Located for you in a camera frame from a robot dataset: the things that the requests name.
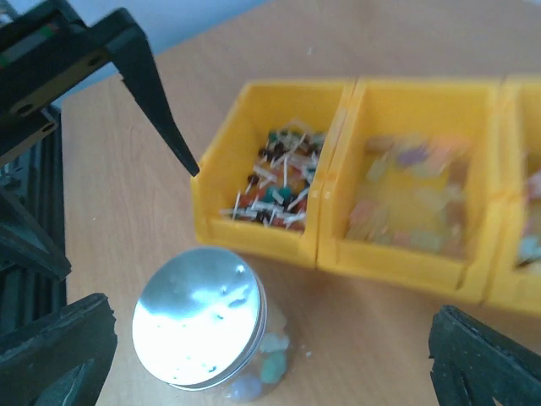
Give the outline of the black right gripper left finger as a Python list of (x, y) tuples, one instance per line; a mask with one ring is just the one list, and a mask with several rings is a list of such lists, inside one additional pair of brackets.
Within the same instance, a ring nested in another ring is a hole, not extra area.
[(117, 348), (105, 294), (1, 337), (2, 405), (94, 405)]

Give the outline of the round clear cup lid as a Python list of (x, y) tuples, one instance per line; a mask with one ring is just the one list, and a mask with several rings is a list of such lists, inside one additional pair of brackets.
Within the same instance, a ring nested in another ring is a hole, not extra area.
[(230, 250), (200, 247), (150, 278), (134, 309), (132, 338), (154, 377), (198, 392), (249, 363), (266, 320), (265, 290), (249, 264)]

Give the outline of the yellow bin with lollipops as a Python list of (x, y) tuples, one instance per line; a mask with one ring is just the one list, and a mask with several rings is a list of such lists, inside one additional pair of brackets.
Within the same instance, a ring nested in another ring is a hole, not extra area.
[(197, 239), (312, 268), (354, 80), (248, 82), (192, 179)]

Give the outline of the yellow bin with star candies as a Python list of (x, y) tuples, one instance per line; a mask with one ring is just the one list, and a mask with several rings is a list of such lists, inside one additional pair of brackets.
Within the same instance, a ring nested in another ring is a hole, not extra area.
[(528, 196), (528, 179), (540, 173), (540, 78), (508, 78), (498, 114), (500, 231), (484, 303), (540, 316), (540, 263), (524, 259), (528, 237), (540, 237), (540, 199)]

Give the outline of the clear plastic cup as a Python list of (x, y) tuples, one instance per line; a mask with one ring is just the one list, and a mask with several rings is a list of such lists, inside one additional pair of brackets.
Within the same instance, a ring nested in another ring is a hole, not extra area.
[(171, 386), (184, 392), (207, 392), (234, 403), (253, 402), (274, 390), (289, 369), (292, 335), (287, 318), (275, 301), (266, 295), (261, 304), (253, 342), (225, 375), (197, 385)]

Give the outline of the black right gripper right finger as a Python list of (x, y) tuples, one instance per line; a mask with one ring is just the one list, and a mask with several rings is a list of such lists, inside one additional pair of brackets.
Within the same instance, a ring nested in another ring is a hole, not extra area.
[(434, 315), (428, 344), (440, 405), (540, 404), (540, 356), (457, 307)]

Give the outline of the yellow bin with popsicle candies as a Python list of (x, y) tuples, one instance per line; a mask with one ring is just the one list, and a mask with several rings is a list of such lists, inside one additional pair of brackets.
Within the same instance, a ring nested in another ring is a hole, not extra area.
[(500, 230), (497, 80), (366, 79), (320, 198), (322, 270), (479, 304)]

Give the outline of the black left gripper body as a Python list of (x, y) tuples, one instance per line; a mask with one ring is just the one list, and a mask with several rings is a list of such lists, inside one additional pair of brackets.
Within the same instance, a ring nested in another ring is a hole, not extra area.
[(109, 57), (110, 17), (86, 24), (66, 1), (43, 1), (1, 28), (1, 163), (57, 129), (52, 102)]

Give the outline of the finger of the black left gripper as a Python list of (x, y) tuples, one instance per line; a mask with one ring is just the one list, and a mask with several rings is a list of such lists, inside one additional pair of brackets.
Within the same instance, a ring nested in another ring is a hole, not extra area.
[(1, 257), (18, 266), (64, 280), (71, 264), (12, 193), (1, 189)]
[(191, 176), (199, 166), (176, 125), (146, 34), (125, 8), (92, 25), (87, 34), (106, 52), (107, 60), (122, 75), (123, 83)]

